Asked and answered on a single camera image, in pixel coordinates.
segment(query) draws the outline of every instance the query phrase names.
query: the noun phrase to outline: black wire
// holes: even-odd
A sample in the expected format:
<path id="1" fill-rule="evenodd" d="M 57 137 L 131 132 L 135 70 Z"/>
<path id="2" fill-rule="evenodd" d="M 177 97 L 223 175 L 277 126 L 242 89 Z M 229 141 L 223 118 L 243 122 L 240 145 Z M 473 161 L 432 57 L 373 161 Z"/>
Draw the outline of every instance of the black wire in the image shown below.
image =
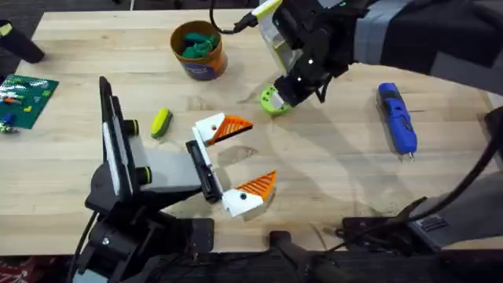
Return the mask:
<path id="1" fill-rule="evenodd" d="M 215 23 L 215 19 L 213 18 L 213 10 L 215 9 L 215 3 L 217 0 L 211 0 L 210 1 L 210 22 L 213 28 L 217 30 L 219 33 L 223 35 L 233 35 L 234 31 L 231 30 L 222 30 L 221 28 L 218 27 L 218 25 Z"/>
<path id="2" fill-rule="evenodd" d="M 87 222 L 86 228 L 84 228 L 84 231 L 82 232 L 82 235 L 80 236 L 79 243 L 77 244 L 77 247 L 75 248 L 75 253 L 72 256 L 72 261 L 70 263 L 70 267 L 68 268 L 68 275 L 66 277 L 66 283 L 72 283 L 73 280 L 73 274 L 75 273 L 75 265 L 77 264 L 77 259 L 79 258 L 80 251 L 82 250 L 82 246 L 84 245 L 84 241 L 86 240 L 87 234 L 89 233 L 89 230 L 91 229 L 91 226 L 94 223 L 94 220 L 96 219 L 97 212 L 93 212 L 91 217 L 89 218 L 89 221 Z"/>
<path id="3" fill-rule="evenodd" d="M 339 248 L 346 246 L 358 239 L 364 237 L 369 233 L 375 233 L 378 230 L 390 229 L 392 227 L 400 226 L 407 224 L 408 222 L 414 222 L 419 219 L 425 218 L 429 215 L 432 215 L 438 211 L 441 211 L 446 206 L 455 201 L 472 183 L 477 179 L 477 177 L 482 173 L 482 171 L 486 168 L 487 164 L 491 161 L 494 154 L 501 148 L 501 144 L 503 143 L 503 120 L 498 124 L 498 129 L 496 134 L 491 138 L 487 147 L 484 149 L 482 156 L 480 156 L 479 160 L 475 164 L 475 166 L 470 170 L 470 172 L 463 178 L 463 180 L 457 185 L 456 189 L 450 192 L 445 198 L 439 201 L 436 205 L 429 208 L 428 210 L 412 216 L 407 219 L 395 219 L 394 221 L 388 221 L 384 224 L 380 224 L 377 226 L 369 227 L 366 230 L 363 230 L 360 233 L 354 235 L 351 239 L 347 239 L 344 242 L 338 244 L 337 246 L 328 249 L 325 254 L 328 255 L 330 252 L 334 252 Z"/>

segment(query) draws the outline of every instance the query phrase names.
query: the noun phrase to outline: dark background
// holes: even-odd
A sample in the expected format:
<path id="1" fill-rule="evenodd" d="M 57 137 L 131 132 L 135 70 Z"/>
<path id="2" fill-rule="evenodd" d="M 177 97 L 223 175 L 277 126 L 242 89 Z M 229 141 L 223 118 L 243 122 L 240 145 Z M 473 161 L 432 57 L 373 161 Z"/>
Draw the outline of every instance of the dark background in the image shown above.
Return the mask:
<path id="1" fill-rule="evenodd" d="M 256 7 L 259 0 L 217 0 L 217 8 Z M 136 0 L 134 9 L 208 9 L 209 0 Z M 0 19 L 32 36 L 44 12 L 128 10 L 130 0 L 0 0 Z M 0 49 L 0 75 L 16 71 L 19 59 Z"/>

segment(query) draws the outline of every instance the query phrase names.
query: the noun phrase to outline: wooden tabletop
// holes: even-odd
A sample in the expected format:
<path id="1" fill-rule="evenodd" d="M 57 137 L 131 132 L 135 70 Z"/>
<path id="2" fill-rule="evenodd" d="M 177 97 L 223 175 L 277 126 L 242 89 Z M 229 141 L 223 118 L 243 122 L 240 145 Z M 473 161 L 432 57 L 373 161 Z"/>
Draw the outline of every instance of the wooden tabletop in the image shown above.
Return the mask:
<path id="1" fill-rule="evenodd" d="M 244 10 L 217 11 L 219 25 Z M 279 75 L 258 29 L 223 38 L 229 66 L 210 82 L 190 79 L 170 48 L 171 32 L 207 11 L 46 13 L 34 35 L 39 64 L 17 74 L 60 81 L 32 130 L 1 136 L 0 255 L 69 254 L 90 211 L 83 205 L 101 163 L 98 77 L 112 84 L 147 147 L 185 151 L 190 127 L 225 112 L 253 130 L 209 150 L 224 183 L 239 185 L 277 170 L 276 193 L 262 209 L 232 219 L 202 195 L 167 209 L 180 217 L 212 217 L 216 251 L 256 251 L 270 230 L 290 230 L 296 243 L 324 249 L 344 216 L 392 215 L 422 196 L 450 191 L 487 144 L 482 91 L 392 68 L 360 64 L 332 81 L 327 101 L 315 97 L 290 114 L 269 117 L 258 95 Z M 415 162 L 391 151 L 376 106 L 379 83 L 402 92 L 419 138 Z M 174 120 L 167 138 L 149 137 L 156 112 Z M 492 163 L 486 173 L 497 169 Z"/>

